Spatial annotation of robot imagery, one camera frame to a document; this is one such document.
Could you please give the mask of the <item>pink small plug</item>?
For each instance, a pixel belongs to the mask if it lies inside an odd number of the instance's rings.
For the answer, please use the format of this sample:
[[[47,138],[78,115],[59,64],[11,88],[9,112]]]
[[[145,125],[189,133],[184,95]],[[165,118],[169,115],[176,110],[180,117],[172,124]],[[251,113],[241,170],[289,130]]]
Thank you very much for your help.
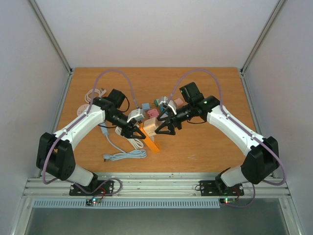
[[[181,98],[175,99],[174,103],[175,103],[177,108],[180,108],[180,107],[182,107],[184,105],[184,101]]]

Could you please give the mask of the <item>pink plug adapter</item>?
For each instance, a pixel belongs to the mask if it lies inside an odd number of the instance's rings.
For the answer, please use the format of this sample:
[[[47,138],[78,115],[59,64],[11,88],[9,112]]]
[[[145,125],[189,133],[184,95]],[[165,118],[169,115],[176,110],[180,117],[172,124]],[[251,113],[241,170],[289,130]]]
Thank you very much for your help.
[[[159,111],[158,109],[150,109],[147,111],[147,115],[148,115],[148,118],[156,118],[159,116]]]

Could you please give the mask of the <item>beige cube plug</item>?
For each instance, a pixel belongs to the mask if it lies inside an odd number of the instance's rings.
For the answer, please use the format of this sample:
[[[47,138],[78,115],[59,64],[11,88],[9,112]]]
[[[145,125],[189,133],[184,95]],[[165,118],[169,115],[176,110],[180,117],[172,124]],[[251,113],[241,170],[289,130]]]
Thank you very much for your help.
[[[161,124],[162,122],[160,122],[156,117],[153,117],[144,121],[143,130],[149,137],[152,137],[156,135],[155,130],[161,126]]]

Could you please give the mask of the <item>light blue usb charger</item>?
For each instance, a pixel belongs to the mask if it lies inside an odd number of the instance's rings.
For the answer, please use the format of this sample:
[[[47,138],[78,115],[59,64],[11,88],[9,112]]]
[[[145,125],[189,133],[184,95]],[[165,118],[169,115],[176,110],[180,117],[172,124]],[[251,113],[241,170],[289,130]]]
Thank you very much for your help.
[[[152,109],[152,108],[153,108],[153,105],[152,105],[151,103],[148,103],[148,102],[142,103],[142,109],[143,109],[144,111],[148,111],[148,110],[150,110],[150,109]]]

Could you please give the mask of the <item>grey blue strip base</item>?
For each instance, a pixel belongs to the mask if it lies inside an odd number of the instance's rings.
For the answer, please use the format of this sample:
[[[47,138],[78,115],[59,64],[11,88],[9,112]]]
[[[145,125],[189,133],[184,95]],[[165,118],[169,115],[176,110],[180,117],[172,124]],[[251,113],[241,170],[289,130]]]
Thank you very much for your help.
[[[102,134],[104,136],[107,136],[109,134],[107,126],[104,123],[100,124],[99,126],[101,128]]]

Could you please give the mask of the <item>orange power strip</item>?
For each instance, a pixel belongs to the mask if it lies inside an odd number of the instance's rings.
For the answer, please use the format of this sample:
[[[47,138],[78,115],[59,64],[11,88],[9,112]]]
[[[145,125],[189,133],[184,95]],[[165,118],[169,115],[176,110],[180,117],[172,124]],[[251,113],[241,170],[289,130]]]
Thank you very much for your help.
[[[145,139],[143,139],[143,142],[147,145],[147,147],[153,152],[153,153],[159,153],[161,151],[160,145],[158,142],[155,142],[152,140],[148,134],[143,129],[143,123],[139,124],[140,131],[145,135]]]

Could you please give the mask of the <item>round beige power strip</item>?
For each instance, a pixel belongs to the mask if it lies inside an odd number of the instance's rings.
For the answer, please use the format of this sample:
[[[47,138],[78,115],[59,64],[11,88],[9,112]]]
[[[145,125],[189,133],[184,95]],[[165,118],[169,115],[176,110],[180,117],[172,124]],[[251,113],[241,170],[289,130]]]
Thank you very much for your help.
[[[77,116],[80,116],[81,114],[83,114],[84,112],[86,112],[89,108],[89,104],[84,104],[84,105],[81,105],[78,109],[77,109]]]

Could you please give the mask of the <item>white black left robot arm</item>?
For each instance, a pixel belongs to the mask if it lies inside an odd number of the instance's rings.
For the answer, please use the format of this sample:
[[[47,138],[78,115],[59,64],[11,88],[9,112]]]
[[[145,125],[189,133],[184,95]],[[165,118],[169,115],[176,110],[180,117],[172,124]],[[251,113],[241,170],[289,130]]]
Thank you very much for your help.
[[[36,167],[42,171],[45,184],[50,184],[46,174],[56,180],[79,184],[87,195],[98,191],[95,173],[79,166],[74,153],[80,142],[99,125],[111,123],[121,129],[121,136],[128,139],[146,138],[135,118],[120,110],[126,96],[113,89],[108,96],[95,97],[89,106],[72,122],[53,134],[45,132],[39,140]]]

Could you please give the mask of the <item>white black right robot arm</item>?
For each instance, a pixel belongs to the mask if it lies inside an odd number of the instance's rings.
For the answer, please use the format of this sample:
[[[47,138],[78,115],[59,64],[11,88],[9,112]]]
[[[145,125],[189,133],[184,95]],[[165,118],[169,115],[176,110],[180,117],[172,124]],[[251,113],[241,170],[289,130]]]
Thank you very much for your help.
[[[182,128],[182,122],[200,117],[224,133],[246,157],[240,166],[228,168],[216,176],[216,190],[220,195],[229,193],[237,184],[258,184],[280,166],[275,138],[264,138],[243,125],[216,97],[204,97],[194,82],[181,87],[180,93],[187,103],[180,108],[165,96],[159,99],[159,106],[168,116],[158,116],[162,124],[156,134],[175,135],[175,130]]]

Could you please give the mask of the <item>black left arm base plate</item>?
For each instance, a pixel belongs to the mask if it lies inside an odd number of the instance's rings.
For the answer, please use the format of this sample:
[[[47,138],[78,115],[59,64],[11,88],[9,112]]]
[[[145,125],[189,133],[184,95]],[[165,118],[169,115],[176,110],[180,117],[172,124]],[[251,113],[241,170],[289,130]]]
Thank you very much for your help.
[[[70,196],[95,196],[99,194],[111,194],[114,190],[113,180],[92,180],[88,186],[73,184],[69,190]]]

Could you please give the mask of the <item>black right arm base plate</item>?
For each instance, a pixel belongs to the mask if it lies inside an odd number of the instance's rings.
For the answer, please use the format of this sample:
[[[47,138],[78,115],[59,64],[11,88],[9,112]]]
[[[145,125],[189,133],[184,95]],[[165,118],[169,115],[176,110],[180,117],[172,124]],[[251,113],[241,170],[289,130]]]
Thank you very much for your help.
[[[201,193],[201,196],[244,196],[242,184],[236,184],[232,187],[217,186],[215,180],[202,180],[195,186],[195,190]]]

